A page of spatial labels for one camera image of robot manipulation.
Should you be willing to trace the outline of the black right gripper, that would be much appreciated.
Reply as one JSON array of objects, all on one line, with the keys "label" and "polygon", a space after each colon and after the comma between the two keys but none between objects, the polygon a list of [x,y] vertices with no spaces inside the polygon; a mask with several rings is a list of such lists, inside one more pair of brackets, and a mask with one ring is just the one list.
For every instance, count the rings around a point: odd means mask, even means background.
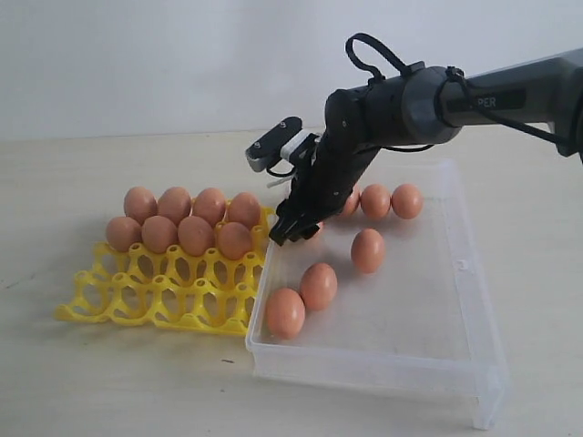
[{"label": "black right gripper", "polygon": [[313,227],[298,230],[298,222],[320,222],[338,214],[354,185],[378,154],[378,148],[345,134],[324,133],[311,157],[291,184],[291,194],[277,207],[269,237],[278,246],[312,237]]}]

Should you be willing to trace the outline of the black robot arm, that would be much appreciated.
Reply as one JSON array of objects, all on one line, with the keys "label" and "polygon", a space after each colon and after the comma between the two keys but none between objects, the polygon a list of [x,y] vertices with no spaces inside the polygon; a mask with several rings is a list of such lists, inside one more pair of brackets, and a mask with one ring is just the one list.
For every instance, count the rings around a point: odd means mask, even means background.
[{"label": "black robot arm", "polygon": [[582,52],[579,49],[465,77],[457,67],[419,66],[410,75],[338,89],[324,106],[325,129],[276,209],[270,238],[310,239],[340,213],[353,186],[382,149],[441,145],[463,127],[502,125],[582,152]]}]

